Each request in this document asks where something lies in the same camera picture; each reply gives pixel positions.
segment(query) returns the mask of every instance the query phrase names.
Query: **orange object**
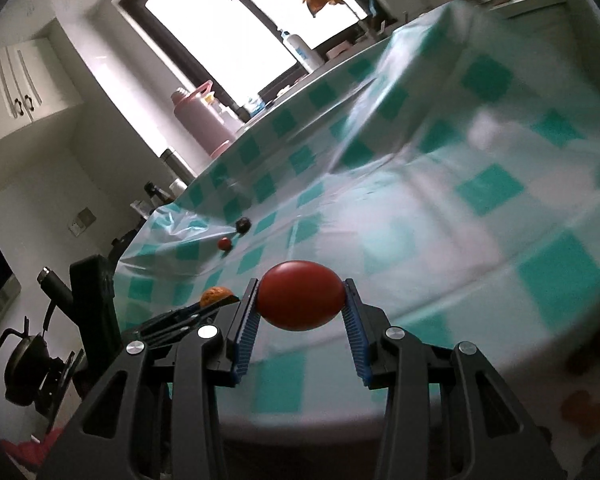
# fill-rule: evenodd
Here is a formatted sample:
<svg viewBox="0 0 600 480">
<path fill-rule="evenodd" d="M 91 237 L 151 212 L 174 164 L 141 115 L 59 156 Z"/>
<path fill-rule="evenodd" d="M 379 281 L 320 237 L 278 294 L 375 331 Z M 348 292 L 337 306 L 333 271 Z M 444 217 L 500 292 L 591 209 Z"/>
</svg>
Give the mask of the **orange object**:
<svg viewBox="0 0 600 480">
<path fill-rule="evenodd" d="M 315 15 L 327 5 L 346 5 L 343 0 L 302 0 L 307 9 L 315 18 Z"/>
<path fill-rule="evenodd" d="M 264 274 L 256 308 L 273 326 L 298 332 L 329 322 L 344 301 L 344 284 L 335 272 L 315 262 L 294 260 Z"/>
<path fill-rule="evenodd" d="M 584 438 L 600 433 L 600 403 L 591 401 L 589 392 L 579 390 L 564 399 L 560 407 L 562 419 L 575 424 Z"/>
<path fill-rule="evenodd" d="M 227 238 L 226 236 L 218 240 L 218 249 L 220 249 L 221 251 L 230 251 L 233 248 L 233 246 L 234 245 L 231 243 L 231 240 L 229 240 L 229 238 Z"/>
<path fill-rule="evenodd" d="M 225 286 L 212 286 L 202 293 L 200 298 L 200 307 L 206 307 L 210 304 L 214 304 L 216 301 L 224 300 L 229 296 L 232 296 L 231 290 Z"/>
</svg>

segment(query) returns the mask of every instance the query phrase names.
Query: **red ball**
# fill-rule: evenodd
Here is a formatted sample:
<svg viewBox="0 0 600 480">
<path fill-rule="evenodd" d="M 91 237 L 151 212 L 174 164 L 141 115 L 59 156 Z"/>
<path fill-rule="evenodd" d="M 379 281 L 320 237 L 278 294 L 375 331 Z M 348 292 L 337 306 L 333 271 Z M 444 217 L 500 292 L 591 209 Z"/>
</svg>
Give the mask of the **red ball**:
<svg viewBox="0 0 600 480">
<path fill-rule="evenodd" d="M 233 245 L 231 243 L 231 240 L 229 240 L 229 238 L 227 238 L 226 236 L 218 240 L 218 249 L 220 249 L 221 251 L 230 251 L 232 248 Z"/>
<path fill-rule="evenodd" d="M 344 284 L 331 269 L 295 260 L 269 269 L 258 288 L 256 308 L 272 325 L 284 330 L 311 330 L 342 310 Z"/>
</svg>

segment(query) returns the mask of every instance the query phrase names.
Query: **plastic bottle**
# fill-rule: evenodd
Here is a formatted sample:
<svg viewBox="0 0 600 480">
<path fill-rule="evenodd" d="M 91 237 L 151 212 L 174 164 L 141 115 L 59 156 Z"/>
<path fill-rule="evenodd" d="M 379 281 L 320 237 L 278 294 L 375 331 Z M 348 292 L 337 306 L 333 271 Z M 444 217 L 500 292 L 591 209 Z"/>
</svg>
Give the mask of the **plastic bottle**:
<svg viewBox="0 0 600 480">
<path fill-rule="evenodd" d="M 211 85 L 207 81 L 193 92 L 178 88 L 171 95 L 174 115 L 209 155 L 221 144 L 235 140 L 234 133 L 205 100 Z"/>
<path fill-rule="evenodd" d="M 144 192 L 147 193 L 154 207 L 160 207 L 173 202 L 173 197 L 151 181 L 144 184 Z"/>
<path fill-rule="evenodd" d="M 320 55 L 310 49 L 309 45 L 297 34 L 289 34 L 287 31 L 284 31 L 282 33 L 282 43 L 300 64 L 304 66 L 309 74 L 324 65 L 324 60 Z"/>
<path fill-rule="evenodd" d="M 249 112 L 251 117 L 255 117 L 259 111 L 264 110 L 264 106 L 264 101 L 259 95 L 256 94 L 256 97 L 249 97 L 249 100 L 244 105 L 244 108 Z"/>
</svg>

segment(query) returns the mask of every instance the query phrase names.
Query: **pink bottle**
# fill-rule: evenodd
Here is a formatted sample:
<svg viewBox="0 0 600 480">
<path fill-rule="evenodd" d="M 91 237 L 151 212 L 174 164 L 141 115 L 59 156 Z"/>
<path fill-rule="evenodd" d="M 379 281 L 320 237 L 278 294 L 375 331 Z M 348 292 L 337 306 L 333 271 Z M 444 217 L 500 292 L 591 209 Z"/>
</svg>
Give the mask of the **pink bottle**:
<svg viewBox="0 0 600 480">
<path fill-rule="evenodd" d="M 236 139 L 232 131 L 225 126 L 222 117 L 206 101 L 205 95 L 211 90 L 211 81 L 200 85 L 188 93 L 178 88 L 171 94 L 173 113 L 211 156 L 216 158 Z"/>
</svg>

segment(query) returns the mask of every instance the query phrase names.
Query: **window frame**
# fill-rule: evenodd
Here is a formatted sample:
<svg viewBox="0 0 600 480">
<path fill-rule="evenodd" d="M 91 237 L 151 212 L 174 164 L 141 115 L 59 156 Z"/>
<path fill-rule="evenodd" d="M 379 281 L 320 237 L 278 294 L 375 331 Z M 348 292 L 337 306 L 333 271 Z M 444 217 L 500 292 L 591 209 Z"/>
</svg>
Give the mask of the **window frame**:
<svg viewBox="0 0 600 480">
<path fill-rule="evenodd" d="M 232 97 L 226 92 L 222 85 L 213 78 L 213 76 L 205 69 L 205 67 L 190 53 L 183 44 L 173 35 L 173 33 L 165 27 L 162 22 L 154 16 L 154 14 L 146 8 L 148 0 L 120 0 L 120 7 L 127 12 L 131 18 L 149 35 L 155 44 L 171 59 L 178 69 L 195 85 L 199 86 L 207 80 L 214 83 L 215 97 L 225 106 L 229 106 L 242 120 L 248 120 L 248 112 L 239 106 Z M 282 37 L 278 32 L 275 22 L 270 19 L 251 0 L 238 0 L 247 9 L 249 9 L 257 19 L 259 19 L 269 32 L 282 43 Z M 365 21 L 374 28 L 379 28 L 379 23 L 383 20 L 389 20 L 388 13 L 382 8 L 381 4 L 376 0 L 374 7 L 376 17 L 371 17 L 370 0 L 355 0 L 368 14 Z M 340 33 L 332 36 L 327 41 L 321 43 L 315 48 L 315 51 L 326 59 L 327 51 L 334 46 L 342 43 L 345 40 L 355 41 L 362 33 L 358 24 L 353 24 Z M 270 84 L 265 86 L 260 92 L 260 97 L 264 102 L 269 102 L 277 96 L 280 89 L 287 85 L 292 85 L 298 78 L 306 75 L 307 71 L 298 62 L 290 69 L 282 73 Z"/>
</svg>

